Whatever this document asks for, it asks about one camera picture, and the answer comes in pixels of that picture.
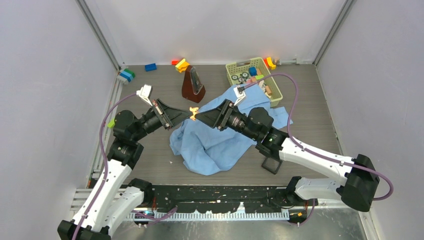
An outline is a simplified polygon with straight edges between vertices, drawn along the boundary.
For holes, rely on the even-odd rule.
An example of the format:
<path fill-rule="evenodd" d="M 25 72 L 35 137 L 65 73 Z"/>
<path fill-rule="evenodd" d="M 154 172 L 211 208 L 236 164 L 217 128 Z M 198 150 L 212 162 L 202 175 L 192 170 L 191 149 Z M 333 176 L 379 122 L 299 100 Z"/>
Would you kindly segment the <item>orange brooch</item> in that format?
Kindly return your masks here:
<path fill-rule="evenodd" d="M 196 120 L 196 114 L 199 112 L 199 107 L 189 107 L 189 111 L 191 112 L 190 119 L 192 121 Z"/>

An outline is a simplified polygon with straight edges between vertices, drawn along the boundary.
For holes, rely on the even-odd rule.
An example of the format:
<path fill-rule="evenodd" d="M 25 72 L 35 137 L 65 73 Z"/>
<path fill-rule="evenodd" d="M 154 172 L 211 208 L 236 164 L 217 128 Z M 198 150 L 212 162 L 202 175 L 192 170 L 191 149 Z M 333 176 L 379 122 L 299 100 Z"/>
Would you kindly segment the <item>light blue shirt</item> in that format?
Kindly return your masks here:
<path fill-rule="evenodd" d="M 272 108 L 269 98 L 258 86 L 246 91 L 245 100 L 238 105 L 243 114 L 263 107 L 274 119 L 273 127 L 287 126 L 289 114 L 284 107 Z M 255 141 L 230 128 L 220 131 L 199 120 L 187 119 L 170 135 L 174 155 L 183 157 L 184 166 L 191 172 L 209 176 L 230 170 Z"/>

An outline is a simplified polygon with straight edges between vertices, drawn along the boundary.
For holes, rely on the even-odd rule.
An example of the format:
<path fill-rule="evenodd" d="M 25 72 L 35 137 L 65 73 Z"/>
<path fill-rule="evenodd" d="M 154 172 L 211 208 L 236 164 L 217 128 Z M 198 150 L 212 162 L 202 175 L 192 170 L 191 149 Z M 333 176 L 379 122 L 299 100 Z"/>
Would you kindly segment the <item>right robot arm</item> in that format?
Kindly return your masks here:
<path fill-rule="evenodd" d="M 216 108 L 199 112 L 195 118 L 211 128 L 220 131 L 230 128 L 254 140 L 256 149 L 267 158 L 303 165 L 325 175 L 319 179 L 293 177 L 285 192 L 291 205 L 299 205 L 303 200 L 333 199 L 354 210 L 368 212 L 376 200 L 380 177 L 369 157 L 336 155 L 301 143 L 273 127 L 274 119 L 263 107 L 254 107 L 244 114 L 226 99 Z"/>

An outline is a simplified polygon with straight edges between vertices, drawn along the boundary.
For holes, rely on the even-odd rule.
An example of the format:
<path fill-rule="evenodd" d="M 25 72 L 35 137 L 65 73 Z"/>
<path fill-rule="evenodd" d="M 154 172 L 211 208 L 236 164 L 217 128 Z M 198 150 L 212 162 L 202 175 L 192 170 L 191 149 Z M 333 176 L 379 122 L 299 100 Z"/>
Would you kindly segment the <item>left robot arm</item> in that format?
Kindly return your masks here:
<path fill-rule="evenodd" d="M 122 110 L 114 117 L 109 152 L 103 154 L 105 165 L 90 195 L 72 220 L 62 220 L 57 228 L 62 240 L 110 240 L 119 225 L 137 206 L 148 207 L 154 199 L 150 182 L 134 178 L 119 198 L 118 190 L 135 168 L 144 147 L 139 140 L 161 127 L 169 130 L 193 113 L 152 101 L 141 117 Z"/>

